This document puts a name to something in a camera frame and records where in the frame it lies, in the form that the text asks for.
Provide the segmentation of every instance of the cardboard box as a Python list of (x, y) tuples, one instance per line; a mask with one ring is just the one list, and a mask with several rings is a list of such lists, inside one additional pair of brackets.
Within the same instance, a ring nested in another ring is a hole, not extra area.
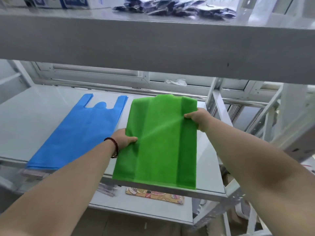
[(6, 7), (27, 7), (24, 0), (1, 0)]
[(63, 0), (34, 0), (38, 8), (63, 8), (66, 9)]
[(122, 6), (123, 0), (63, 0), (67, 8), (73, 9), (99, 9)]

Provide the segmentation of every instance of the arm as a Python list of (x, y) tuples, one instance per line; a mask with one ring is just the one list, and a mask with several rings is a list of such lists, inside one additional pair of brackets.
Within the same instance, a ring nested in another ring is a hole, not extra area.
[[(137, 140), (127, 137), (125, 129), (112, 138), (119, 149)], [(0, 216), (0, 235), (71, 235), (114, 151), (114, 143), (106, 140), (26, 192)]]
[(313, 235), (315, 177), (282, 150), (212, 117), (185, 115), (205, 132), (224, 166), (276, 235)]

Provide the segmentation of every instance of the hand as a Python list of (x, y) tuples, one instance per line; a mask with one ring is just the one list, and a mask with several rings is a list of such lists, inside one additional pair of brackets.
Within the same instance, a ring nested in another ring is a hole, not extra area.
[(126, 129), (121, 128), (113, 133), (112, 138), (117, 142), (119, 150), (124, 149), (130, 143), (134, 143), (138, 140), (137, 137), (126, 136)]
[(184, 115), (185, 118), (191, 118), (195, 123), (198, 124), (198, 130), (205, 132), (208, 127), (208, 122), (211, 120), (210, 113), (204, 108), (198, 108), (197, 111), (187, 113)]

